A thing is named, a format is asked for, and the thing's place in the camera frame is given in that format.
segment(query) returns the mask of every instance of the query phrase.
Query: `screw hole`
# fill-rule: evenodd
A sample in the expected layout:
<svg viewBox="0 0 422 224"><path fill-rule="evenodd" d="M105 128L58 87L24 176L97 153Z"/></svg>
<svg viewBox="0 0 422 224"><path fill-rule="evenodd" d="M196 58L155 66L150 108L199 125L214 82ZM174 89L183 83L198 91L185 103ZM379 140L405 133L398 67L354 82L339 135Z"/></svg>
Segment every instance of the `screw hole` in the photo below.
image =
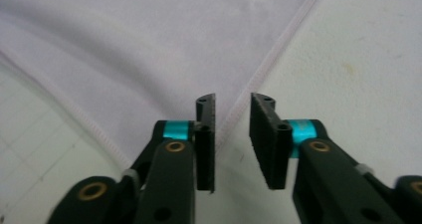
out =
<svg viewBox="0 0 422 224"><path fill-rule="evenodd" d="M203 125L203 126L201 126L200 129L201 129L201 131L208 131L210 129L210 127L207 126L207 125Z"/></svg>
<svg viewBox="0 0 422 224"><path fill-rule="evenodd" d="M381 221L381 216L374 210L369 208L363 208L360 210L360 213L368 220L373 222Z"/></svg>
<svg viewBox="0 0 422 224"><path fill-rule="evenodd" d="M154 219L156 221L167 221L171 217L170 209L163 207L155 210Z"/></svg>
<svg viewBox="0 0 422 224"><path fill-rule="evenodd" d="M178 143L178 142L175 142L175 143L171 143L170 144L170 148L171 149L178 149L178 148L180 148L181 147L181 145L180 145L180 143Z"/></svg>
<svg viewBox="0 0 422 224"><path fill-rule="evenodd" d="M287 130L287 129L289 129L289 126L287 124L284 124L284 123L279 124L277 127L279 129L281 129L281 130Z"/></svg>
<svg viewBox="0 0 422 224"><path fill-rule="evenodd" d="M92 186L85 191L85 195L92 196L98 193L101 190L99 186Z"/></svg>

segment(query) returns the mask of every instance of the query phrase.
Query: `gold screw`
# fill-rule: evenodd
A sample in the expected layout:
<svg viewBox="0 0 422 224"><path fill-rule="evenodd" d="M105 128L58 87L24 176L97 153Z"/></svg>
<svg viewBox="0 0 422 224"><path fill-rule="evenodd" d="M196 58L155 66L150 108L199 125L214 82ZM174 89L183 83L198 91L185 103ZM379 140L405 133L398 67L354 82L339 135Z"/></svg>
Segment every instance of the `gold screw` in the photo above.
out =
<svg viewBox="0 0 422 224"><path fill-rule="evenodd" d="M165 149L169 152L179 152L185 148L185 144L182 142L170 142L165 145Z"/></svg>
<svg viewBox="0 0 422 224"><path fill-rule="evenodd" d="M328 152L329 146L326 143L320 141L313 141L310 143L310 147L320 152Z"/></svg>
<svg viewBox="0 0 422 224"><path fill-rule="evenodd" d="M90 189L98 188L95 193L90 193ZM83 187L78 193L78 198L82 201L92 201L101 197L106 192L106 185L102 182L93 182Z"/></svg>

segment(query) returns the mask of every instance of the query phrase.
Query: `white cloth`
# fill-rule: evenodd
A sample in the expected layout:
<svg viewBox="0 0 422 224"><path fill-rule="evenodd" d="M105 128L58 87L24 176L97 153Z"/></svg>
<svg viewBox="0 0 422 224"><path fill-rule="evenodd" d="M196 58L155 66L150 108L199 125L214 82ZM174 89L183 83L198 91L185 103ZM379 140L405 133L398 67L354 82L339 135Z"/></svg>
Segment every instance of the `white cloth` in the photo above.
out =
<svg viewBox="0 0 422 224"><path fill-rule="evenodd" d="M128 166L217 94L217 142L315 0L0 0L0 59Z"/></svg>

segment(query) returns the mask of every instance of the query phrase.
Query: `teal band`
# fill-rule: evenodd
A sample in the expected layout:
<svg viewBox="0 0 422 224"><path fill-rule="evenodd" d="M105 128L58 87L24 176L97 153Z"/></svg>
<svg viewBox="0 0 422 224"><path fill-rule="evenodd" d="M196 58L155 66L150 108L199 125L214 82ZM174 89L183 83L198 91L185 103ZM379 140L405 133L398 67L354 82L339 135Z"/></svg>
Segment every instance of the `teal band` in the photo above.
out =
<svg viewBox="0 0 422 224"><path fill-rule="evenodd" d="M317 137L317 131L314 124L309 119L290 119L288 123L293 128L293 152L292 157L299 157L299 147L301 143L308 139Z"/></svg>
<svg viewBox="0 0 422 224"><path fill-rule="evenodd" d="M164 127L163 137L188 140L189 139L189 121L168 121Z"/></svg>

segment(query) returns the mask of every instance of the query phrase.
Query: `black plastic bracket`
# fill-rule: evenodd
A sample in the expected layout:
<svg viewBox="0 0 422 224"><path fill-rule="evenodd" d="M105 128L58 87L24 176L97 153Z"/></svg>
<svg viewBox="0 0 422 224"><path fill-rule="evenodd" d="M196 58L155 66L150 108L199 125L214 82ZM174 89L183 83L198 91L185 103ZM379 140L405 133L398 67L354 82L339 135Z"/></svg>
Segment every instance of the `black plastic bracket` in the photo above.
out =
<svg viewBox="0 0 422 224"><path fill-rule="evenodd" d="M214 192L215 184L215 95L196 100L196 187Z"/></svg>
<svg viewBox="0 0 422 224"><path fill-rule="evenodd" d="M251 95L249 136L270 189L284 189L292 152L292 128L281 120L276 101L260 94Z"/></svg>
<svg viewBox="0 0 422 224"><path fill-rule="evenodd" d="M134 224L193 223L193 145L183 140L160 144L139 198Z"/></svg>

